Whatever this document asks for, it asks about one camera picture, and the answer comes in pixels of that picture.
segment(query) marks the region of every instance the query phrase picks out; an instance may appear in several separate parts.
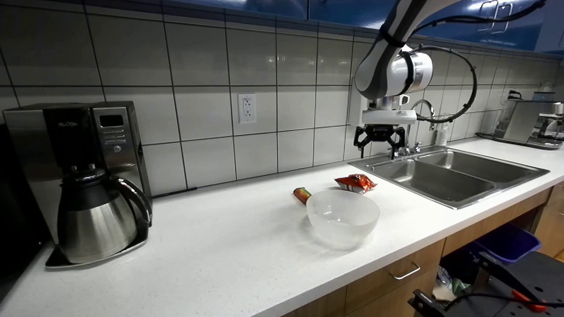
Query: stainless steel sink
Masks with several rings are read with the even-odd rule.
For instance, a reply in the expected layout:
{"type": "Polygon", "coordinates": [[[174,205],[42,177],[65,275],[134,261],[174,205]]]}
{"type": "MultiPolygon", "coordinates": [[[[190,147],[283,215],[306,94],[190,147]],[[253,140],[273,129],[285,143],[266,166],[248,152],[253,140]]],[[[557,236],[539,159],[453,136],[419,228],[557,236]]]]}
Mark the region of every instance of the stainless steel sink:
{"type": "Polygon", "coordinates": [[[514,187],[548,173],[546,170],[493,161],[454,150],[432,152],[428,157],[421,157],[419,163],[491,182],[497,189],[514,187]]]}
{"type": "Polygon", "coordinates": [[[387,163],[359,161],[352,166],[453,208],[548,173],[446,148],[387,163]]]}

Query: white tile wall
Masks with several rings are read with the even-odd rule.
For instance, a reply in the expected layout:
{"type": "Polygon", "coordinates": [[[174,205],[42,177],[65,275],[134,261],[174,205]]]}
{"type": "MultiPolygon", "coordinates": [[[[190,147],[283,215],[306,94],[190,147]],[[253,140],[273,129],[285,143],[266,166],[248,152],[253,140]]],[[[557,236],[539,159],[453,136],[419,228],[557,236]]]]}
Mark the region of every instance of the white tile wall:
{"type": "Polygon", "coordinates": [[[345,150],[345,127],[315,129],[313,166],[340,163],[345,150]]]}
{"type": "Polygon", "coordinates": [[[349,87],[317,87],[315,127],[345,126],[349,87]]]}
{"type": "Polygon", "coordinates": [[[176,89],[181,140],[232,136],[227,87],[176,89]]]}
{"type": "Polygon", "coordinates": [[[292,131],[278,134],[278,171],[292,171],[313,166],[313,131],[292,131]]]}
{"type": "Polygon", "coordinates": [[[162,23],[104,16],[90,23],[104,85],[171,85],[162,23]]]}
{"type": "Polygon", "coordinates": [[[315,85],[317,39],[276,37],[278,85],[315,85]]]}
{"type": "Polygon", "coordinates": [[[5,66],[0,62],[0,85],[10,85],[10,80],[7,78],[7,73],[5,73],[5,66]]]}
{"type": "Polygon", "coordinates": [[[315,87],[278,87],[278,131],[312,129],[315,87]]]}
{"type": "Polygon", "coordinates": [[[352,64],[350,64],[350,80],[354,80],[356,69],[359,66],[359,62],[363,62],[363,59],[366,57],[368,50],[370,50],[370,43],[352,43],[352,64]]]}
{"type": "Polygon", "coordinates": [[[19,106],[42,103],[104,103],[102,89],[16,89],[19,106]]]}
{"type": "Polygon", "coordinates": [[[317,85],[349,85],[352,43],[319,39],[317,85]]]}
{"type": "MultiPolygon", "coordinates": [[[[359,94],[350,80],[370,39],[291,30],[280,22],[255,27],[231,16],[88,6],[86,20],[83,6],[46,4],[47,11],[37,11],[21,8],[38,2],[3,2],[14,0],[0,0],[0,50],[14,83],[0,64],[0,108],[134,101],[155,194],[359,159],[352,147],[359,94]],[[255,124],[238,124],[239,94],[255,96],[255,124]]],[[[476,104],[451,126],[451,140],[491,133],[509,90],[527,99],[557,87],[564,96],[558,59],[460,50],[477,71],[479,90],[476,104]]],[[[467,101],[470,78],[456,59],[432,59],[432,85],[410,94],[409,106],[424,97],[444,117],[467,101]]],[[[414,124],[409,145],[430,147],[428,127],[414,124]]],[[[387,152],[387,143],[372,143],[365,157],[387,152]]]]}
{"type": "Polygon", "coordinates": [[[234,136],[262,134],[276,131],[276,92],[275,87],[232,87],[232,127],[234,136]],[[239,124],[239,96],[255,97],[255,124],[239,124]]]}
{"type": "Polygon", "coordinates": [[[447,78],[447,66],[451,57],[442,52],[428,52],[430,59],[433,60],[433,78],[430,80],[432,87],[442,87],[447,78]]]}
{"type": "Polygon", "coordinates": [[[142,145],[179,141],[171,89],[107,89],[105,99],[134,103],[142,145]]]}
{"type": "Polygon", "coordinates": [[[253,178],[276,173],[276,134],[234,138],[236,177],[253,178]]]}
{"type": "Polygon", "coordinates": [[[495,76],[498,55],[483,55],[481,67],[476,69],[477,85],[490,87],[495,76]]]}
{"type": "Polygon", "coordinates": [[[14,85],[98,85],[84,15],[0,9],[0,46],[14,85]]]}
{"type": "Polygon", "coordinates": [[[224,29],[167,25],[174,85],[227,85],[224,29]]]}
{"type": "Polygon", "coordinates": [[[232,138],[183,143],[188,187],[234,180],[232,138]]]}
{"type": "Polygon", "coordinates": [[[142,147],[153,196],[187,189],[179,143],[142,147]]]}
{"type": "Polygon", "coordinates": [[[0,126],[3,124],[3,110],[17,108],[12,89],[0,89],[0,126]]]}
{"type": "Polygon", "coordinates": [[[275,34],[227,30],[231,85],[275,85],[275,34]]]}
{"type": "Polygon", "coordinates": [[[456,140],[465,140],[467,138],[467,129],[469,129],[469,124],[470,124],[470,115],[461,115],[458,117],[454,122],[453,122],[453,134],[451,134],[451,141],[456,141],[456,140]]]}

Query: stainless steel carafe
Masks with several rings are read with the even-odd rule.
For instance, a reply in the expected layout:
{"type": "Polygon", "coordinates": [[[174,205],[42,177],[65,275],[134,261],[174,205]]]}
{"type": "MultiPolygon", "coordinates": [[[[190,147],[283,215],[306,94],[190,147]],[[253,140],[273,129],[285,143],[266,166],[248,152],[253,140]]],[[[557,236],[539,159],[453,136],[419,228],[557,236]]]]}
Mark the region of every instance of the stainless steel carafe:
{"type": "Polygon", "coordinates": [[[58,249],[74,265],[98,263],[127,249],[151,226],[142,192],[102,170],[67,177],[58,208],[58,249]]]}

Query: black cable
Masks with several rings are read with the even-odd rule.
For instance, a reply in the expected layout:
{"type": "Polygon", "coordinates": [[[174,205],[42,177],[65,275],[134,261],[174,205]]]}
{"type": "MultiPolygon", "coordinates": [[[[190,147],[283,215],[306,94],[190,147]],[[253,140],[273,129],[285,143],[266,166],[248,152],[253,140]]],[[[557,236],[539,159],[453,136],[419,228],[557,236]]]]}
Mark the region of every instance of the black cable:
{"type": "Polygon", "coordinates": [[[543,302],[521,302],[516,298],[507,298],[507,296],[497,296],[497,295],[486,295],[486,293],[469,293],[469,295],[461,295],[458,296],[454,302],[447,303],[442,310],[447,312],[449,309],[453,309],[456,303],[460,303],[461,300],[467,298],[495,298],[495,300],[502,300],[502,302],[516,302],[521,305],[539,305],[539,307],[550,307],[550,309],[560,309],[564,307],[564,303],[543,303],[543,302]]]}
{"type": "Polygon", "coordinates": [[[419,25],[412,34],[417,34],[423,29],[437,27],[437,25],[444,25],[444,23],[507,23],[507,22],[514,22],[514,20],[520,20],[523,16],[528,16],[530,13],[541,9],[544,4],[546,4],[546,0],[535,0],[534,4],[525,8],[523,11],[518,11],[514,15],[504,16],[504,18],[446,16],[446,18],[432,20],[432,22],[428,22],[424,25],[419,25]]]}
{"type": "MultiPolygon", "coordinates": [[[[417,52],[444,52],[444,53],[449,53],[453,57],[458,57],[472,73],[472,94],[469,97],[469,101],[461,106],[461,110],[447,118],[440,118],[440,120],[435,120],[435,118],[426,118],[426,117],[421,117],[417,115],[417,120],[419,122],[428,122],[428,124],[446,124],[446,122],[454,122],[458,117],[461,117],[467,110],[470,110],[470,106],[474,104],[474,99],[476,99],[476,92],[477,92],[477,78],[476,78],[476,69],[474,66],[470,64],[469,59],[461,57],[460,53],[453,52],[453,50],[447,50],[447,48],[435,48],[435,46],[421,46],[417,52]]],[[[430,103],[426,99],[421,99],[417,101],[416,104],[426,104],[430,106],[430,103]]]]}

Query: kitchen counter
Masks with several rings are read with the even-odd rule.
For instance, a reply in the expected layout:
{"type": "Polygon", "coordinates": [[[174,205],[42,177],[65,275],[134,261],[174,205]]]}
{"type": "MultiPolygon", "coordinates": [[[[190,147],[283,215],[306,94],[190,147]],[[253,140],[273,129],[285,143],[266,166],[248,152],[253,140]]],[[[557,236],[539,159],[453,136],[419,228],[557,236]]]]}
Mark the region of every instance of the kitchen counter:
{"type": "Polygon", "coordinates": [[[564,180],[564,150],[467,141],[453,148],[550,170],[451,210],[380,178],[366,198],[380,219],[365,245],[335,251],[312,238],[292,189],[312,194],[363,173],[338,164],[209,187],[155,201],[150,242],[102,266],[46,272],[46,247],[0,316],[280,316],[469,228],[564,180]]]}

